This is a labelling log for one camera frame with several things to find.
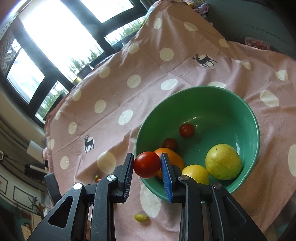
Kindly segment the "large red tomato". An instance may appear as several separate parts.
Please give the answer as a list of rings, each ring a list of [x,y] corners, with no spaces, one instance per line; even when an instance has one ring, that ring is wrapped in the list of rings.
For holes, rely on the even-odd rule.
[[[141,178],[153,178],[161,169],[160,157],[155,152],[143,152],[135,158],[133,169]]]

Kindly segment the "red cherry tomato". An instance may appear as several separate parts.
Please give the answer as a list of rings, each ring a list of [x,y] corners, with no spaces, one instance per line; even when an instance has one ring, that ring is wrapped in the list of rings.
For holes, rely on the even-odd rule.
[[[189,123],[184,123],[179,128],[179,134],[182,138],[190,138],[194,135],[195,128]]]

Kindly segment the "yellow lemon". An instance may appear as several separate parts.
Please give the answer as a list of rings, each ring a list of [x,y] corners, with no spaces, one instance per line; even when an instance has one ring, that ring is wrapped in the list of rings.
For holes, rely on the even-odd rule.
[[[186,166],[182,170],[183,175],[187,175],[194,179],[197,183],[209,185],[209,174],[207,170],[201,165],[190,165]]]

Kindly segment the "large yellow-green fruit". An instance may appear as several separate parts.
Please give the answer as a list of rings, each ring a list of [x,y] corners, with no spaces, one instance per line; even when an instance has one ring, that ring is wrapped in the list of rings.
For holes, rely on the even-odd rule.
[[[208,173],[218,180],[232,180],[242,170],[242,161],[236,150],[228,144],[213,146],[205,157]]]

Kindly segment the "orange fruit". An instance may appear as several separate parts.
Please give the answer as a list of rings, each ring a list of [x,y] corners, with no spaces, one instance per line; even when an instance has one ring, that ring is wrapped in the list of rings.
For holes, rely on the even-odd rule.
[[[159,157],[161,154],[166,153],[172,165],[178,166],[182,171],[185,168],[183,159],[174,151],[168,148],[158,148],[154,151]]]

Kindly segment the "small green olive fruit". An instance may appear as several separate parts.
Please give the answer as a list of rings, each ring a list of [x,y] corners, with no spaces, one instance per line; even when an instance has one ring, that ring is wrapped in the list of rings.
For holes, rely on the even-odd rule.
[[[149,220],[149,217],[146,214],[143,213],[137,213],[134,215],[134,218],[138,222],[145,222]]]

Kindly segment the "red tomato behind finger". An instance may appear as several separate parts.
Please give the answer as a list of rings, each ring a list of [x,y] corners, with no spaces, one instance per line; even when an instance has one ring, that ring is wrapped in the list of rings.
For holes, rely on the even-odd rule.
[[[166,138],[162,143],[163,148],[168,148],[172,151],[176,151],[178,148],[178,144],[175,139],[173,138]]]

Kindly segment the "pink polka dot tablecloth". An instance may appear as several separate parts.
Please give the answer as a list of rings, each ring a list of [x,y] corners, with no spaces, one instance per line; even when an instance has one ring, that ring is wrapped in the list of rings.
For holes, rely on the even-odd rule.
[[[200,85],[236,93],[256,115],[259,157],[234,197],[266,231],[295,193],[295,60],[226,41],[181,1],[155,3],[136,36],[49,115],[49,170],[60,192],[112,173],[152,109]]]

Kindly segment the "green bowl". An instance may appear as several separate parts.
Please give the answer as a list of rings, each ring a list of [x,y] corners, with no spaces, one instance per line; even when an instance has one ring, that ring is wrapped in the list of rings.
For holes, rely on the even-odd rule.
[[[195,128],[190,138],[182,138],[179,134],[184,123]],[[258,122],[249,105],[233,92],[213,86],[179,91],[156,106],[140,127],[135,155],[155,151],[166,138],[176,140],[177,154],[187,166],[204,166],[206,154],[217,144],[233,147],[243,166],[237,178],[222,181],[230,193],[234,193],[247,179],[260,148]]]

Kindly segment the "red patterned packet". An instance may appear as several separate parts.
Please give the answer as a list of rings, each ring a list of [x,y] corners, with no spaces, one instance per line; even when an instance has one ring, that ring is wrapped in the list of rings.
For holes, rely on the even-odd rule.
[[[263,42],[262,40],[246,37],[244,42],[245,42],[245,45],[248,45],[248,46],[256,48],[256,49],[270,50],[269,44]]]

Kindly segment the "black framed window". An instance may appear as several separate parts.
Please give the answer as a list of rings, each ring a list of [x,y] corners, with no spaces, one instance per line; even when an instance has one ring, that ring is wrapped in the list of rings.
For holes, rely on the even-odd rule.
[[[1,36],[1,85],[39,126],[136,34],[145,1],[25,1]]]

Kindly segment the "grey-green sofa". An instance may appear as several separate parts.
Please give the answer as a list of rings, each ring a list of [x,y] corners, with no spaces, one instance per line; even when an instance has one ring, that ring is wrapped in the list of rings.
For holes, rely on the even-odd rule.
[[[290,31],[264,1],[206,1],[208,21],[227,41],[245,43],[254,38],[273,51],[295,58],[295,40]]]

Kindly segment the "colourful crumpled cloth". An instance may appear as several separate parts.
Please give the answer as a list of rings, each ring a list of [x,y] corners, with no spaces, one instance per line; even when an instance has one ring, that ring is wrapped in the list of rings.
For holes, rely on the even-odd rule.
[[[196,13],[198,13],[203,18],[207,18],[208,12],[209,12],[209,4],[205,3],[204,1],[198,1],[198,0],[184,0],[184,2],[193,9]]]

